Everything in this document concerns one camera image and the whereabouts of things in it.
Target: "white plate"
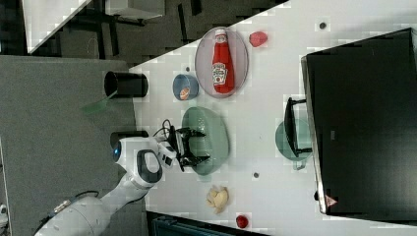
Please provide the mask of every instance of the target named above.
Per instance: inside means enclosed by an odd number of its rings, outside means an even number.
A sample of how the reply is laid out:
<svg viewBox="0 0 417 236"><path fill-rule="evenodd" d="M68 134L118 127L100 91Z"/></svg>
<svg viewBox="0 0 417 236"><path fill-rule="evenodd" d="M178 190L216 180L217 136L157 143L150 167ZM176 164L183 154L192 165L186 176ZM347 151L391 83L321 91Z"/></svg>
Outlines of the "white plate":
<svg viewBox="0 0 417 236"><path fill-rule="evenodd" d="M229 93L219 93L212 84L212 56L214 54L215 31L226 30L230 55L235 73L235 89ZM236 31L227 28L214 28L208 31L200 41L196 52L196 74L200 86L206 93L216 98L225 98L242 87L248 73L248 52L242 38Z"/></svg>

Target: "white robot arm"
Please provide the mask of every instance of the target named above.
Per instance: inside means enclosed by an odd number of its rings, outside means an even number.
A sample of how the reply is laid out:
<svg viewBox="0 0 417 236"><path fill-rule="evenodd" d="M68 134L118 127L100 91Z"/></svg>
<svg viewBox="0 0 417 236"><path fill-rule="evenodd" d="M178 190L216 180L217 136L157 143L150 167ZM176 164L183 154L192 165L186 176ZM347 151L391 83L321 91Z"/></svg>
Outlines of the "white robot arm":
<svg viewBox="0 0 417 236"><path fill-rule="evenodd" d="M116 163L126 170L118 186L102 197L66 201L35 236L100 235L110 217L125 204L143 198L162 177L161 163L172 166L177 152L162 138L125 138L113 150Z"/></svg>

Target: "blue cup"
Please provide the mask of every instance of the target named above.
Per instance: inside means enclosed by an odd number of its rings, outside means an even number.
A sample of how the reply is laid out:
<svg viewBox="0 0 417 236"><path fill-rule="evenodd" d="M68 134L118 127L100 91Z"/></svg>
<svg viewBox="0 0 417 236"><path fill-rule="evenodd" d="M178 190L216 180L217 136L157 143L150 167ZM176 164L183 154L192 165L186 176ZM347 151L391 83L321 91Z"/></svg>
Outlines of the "blue cup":
<svg viewBox="0 0 417 236"><path fill-rule="evenodd" d="M178 100L191 100L199 93L199 83L193 76L180 74L175 77L172 90Z"/></svg>

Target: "plate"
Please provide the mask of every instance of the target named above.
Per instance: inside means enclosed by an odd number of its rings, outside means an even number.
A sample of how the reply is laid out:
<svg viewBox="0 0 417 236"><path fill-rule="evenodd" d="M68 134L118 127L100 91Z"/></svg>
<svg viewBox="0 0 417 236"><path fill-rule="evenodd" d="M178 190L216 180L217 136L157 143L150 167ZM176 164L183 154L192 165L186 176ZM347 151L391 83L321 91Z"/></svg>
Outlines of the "plate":
<svg viewBox="0 0 417 236"><path fill-rule="evenodd" d="M182 120L182 128L185 127L205 134L204 137L190 138L191 153L195 156L210 156L209 159L193 166L194 171L205 176L220 168L229 157L229 141L221 117L209 109L191 107L185 112Z"/></svg>
<svg viewBox="0 0 417 236"><path fill-rule="evenodd" d="M215 31L226 30L229 43L229 51L233 61L235 72L235 89L229 93L219 93L212 84L212 57L214 54ZM196 75L200 86L209 95L216 98L225 98L235 93L245 82L248 74L248 51L242 37L236 32L227 28L214 28L208 31L200 41L196 52Z"/></svg>

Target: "table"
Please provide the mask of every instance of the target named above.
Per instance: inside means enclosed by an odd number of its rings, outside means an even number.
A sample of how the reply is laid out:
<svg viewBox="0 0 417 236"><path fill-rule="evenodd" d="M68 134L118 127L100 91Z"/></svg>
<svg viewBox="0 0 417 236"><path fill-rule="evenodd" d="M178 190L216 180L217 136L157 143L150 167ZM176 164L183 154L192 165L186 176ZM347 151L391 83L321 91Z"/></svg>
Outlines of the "table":
<svg viewBox="0 0 417 236"><path fill-rule="evenodd" d="M91 0L22 0L28 53L80 12Z"/></svg>
<svg viewBox="0 0 417 236"><path fill-rule="evenodd" d="M417 2L308 1L291 0L231 27L248 48L250 65L244 86L233 96L215 99L201 90L190 101L177 101L172 94L173 78L195 75L194 57L198 41L176 49L130 71L149 79L149 95L134 99L137 126L150 133L165 118L176 127L191 106L203 106L222 117L229 135L228 161L210 179L179 166L164 170L163 179L146 196L147 210L236 228L238 213L246 213L246 230L268 235L410 235L411 226L354 220L320 213L314 200L315 172L310 158L307 168L294 171L274 143L274 133L283 121L289 96L303 97L301 58L314 51L334 47L377 34L416 27ZM326 23L325 29L319 24ZM268 43L253 48L249 34L263 30ZM305 107L300 116L307 119ZM225 212L215 215L205 204L211 185L228 187L230 201Z"/></svg>

